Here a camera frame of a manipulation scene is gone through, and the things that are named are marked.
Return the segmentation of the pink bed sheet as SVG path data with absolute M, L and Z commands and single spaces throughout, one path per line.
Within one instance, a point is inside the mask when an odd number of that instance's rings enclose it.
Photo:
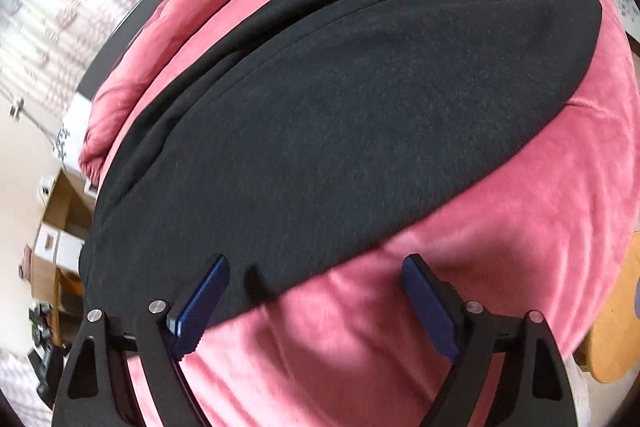
M 145 90 L 108 109 L 122 142 L 145 106 L 269 0 L 230 0 Z M 414 426 L 448 369 L 399 282 L 422 255 L 491 311 L 540 310 L 562 355 L 590 329 L 639 210 L 639 95 L 612 0 L 587 75 L 506 165 L 381 247 L 208 331 L 182 361 L 215 426 Z

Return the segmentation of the wooden stool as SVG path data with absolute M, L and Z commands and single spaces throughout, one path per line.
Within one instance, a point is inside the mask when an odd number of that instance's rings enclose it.
M 639 363 L 639 233 L 634 232 L 611 294 L 575 352 L 578 365 L 601 384 Z

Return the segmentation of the wooden cabinet with white doors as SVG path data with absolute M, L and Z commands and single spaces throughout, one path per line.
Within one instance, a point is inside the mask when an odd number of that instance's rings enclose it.
M 94 198 L 84 181 L 64 169 L 41 180 L 43 212 L 34 241 L 24 248 L 18 275 L 29 283 L 32 300 L 49 309 L 47 325 L 58 345 L 81 319 L 79 257 L 91 227 Z

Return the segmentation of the grey headboard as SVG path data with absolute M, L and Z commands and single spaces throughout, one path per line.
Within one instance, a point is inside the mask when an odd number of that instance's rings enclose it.
M 163 0 L 139 0 L 120 21 L 82 76 L 77 93 L 91 100 Z

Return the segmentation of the black pants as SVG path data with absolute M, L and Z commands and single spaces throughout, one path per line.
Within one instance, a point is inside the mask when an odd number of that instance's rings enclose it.
M 588 72 L 599 0 L 271 0 L 136 118 L 80 255 L 130 321 L 224 255 L 223 322 L 502 166 Z

